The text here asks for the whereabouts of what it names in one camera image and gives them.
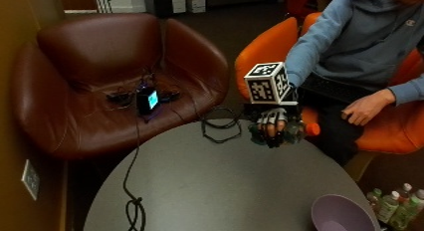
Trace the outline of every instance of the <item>hand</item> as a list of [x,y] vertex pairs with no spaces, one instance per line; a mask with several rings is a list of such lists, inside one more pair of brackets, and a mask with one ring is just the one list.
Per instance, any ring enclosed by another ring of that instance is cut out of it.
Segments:
[[269,147],[278,147],[283,142],[282,131],[287,121],[285,113],[283,108],[269,110],[261,114],[257,121],[257,128]]
[[384,107],[395,103],[395,101],[394,93],[388,89],[380,90],[347,106],[342,111],[342,118],[355,125],[366,125]]

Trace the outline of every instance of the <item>bottle cap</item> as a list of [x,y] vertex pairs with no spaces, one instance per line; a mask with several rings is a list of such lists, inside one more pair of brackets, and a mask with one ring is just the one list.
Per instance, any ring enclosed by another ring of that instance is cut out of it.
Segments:
[[419,197],[420,199],[424,199],[424,189],[419,189],[419,190],[415,192],[415,195],[416,195],[416,197]]
[[306,135],[317,136],[321,133],[321,128],[318,123],[310,123],[306,125]]
[[376,195],[379,195],[379,196],[382,196],[382,189],[379,189],[379,188],[375,188],[374,189],[374,193],[376,194]]
[[398,193],[398,191],[392,191],[392,199],[399,199],[399,193]]
[[403,189],[404,189],[406,191],[410,191],[410,190],[412,189],[412,185],[408,184],[408,183],[404,183],[404,184],[403,184]]

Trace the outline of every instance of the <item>wall outlet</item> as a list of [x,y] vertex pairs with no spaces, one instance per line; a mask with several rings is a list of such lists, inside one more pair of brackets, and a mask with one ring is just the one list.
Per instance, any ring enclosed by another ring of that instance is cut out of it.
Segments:
[[28,192],[35,200],[37,200],[39,189],[40,189],[40,176],[36,172],[35,167],[32,166],[29,159],[25,162],[25,168],[23,173],[22,181],[25,184]]

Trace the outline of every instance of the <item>person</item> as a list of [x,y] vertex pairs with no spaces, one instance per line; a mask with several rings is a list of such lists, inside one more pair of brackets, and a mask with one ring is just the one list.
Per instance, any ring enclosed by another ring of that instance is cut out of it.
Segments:
[[[424,52],[423,4],[424,0],[333,0],[287,54],[287,79],[299,103],[318,110],[317,146],[342,166],[358,152],[363,127],[384,107],[424,99],[424,75],[388,87],[410,52]],[[311,73],[372,93],[351,104],[307,93],[299,86]],[[262,114],[267,115],[275,117],[275,110]],[[266,118],[261,122],[271,138],[283,129]]]

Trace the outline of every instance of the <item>purple bowl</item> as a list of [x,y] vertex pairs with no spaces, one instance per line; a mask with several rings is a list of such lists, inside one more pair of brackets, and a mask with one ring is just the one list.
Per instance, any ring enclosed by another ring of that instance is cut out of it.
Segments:
[[318,231],[375,231],[368,213],[342,195],[317,198],[311,217]]

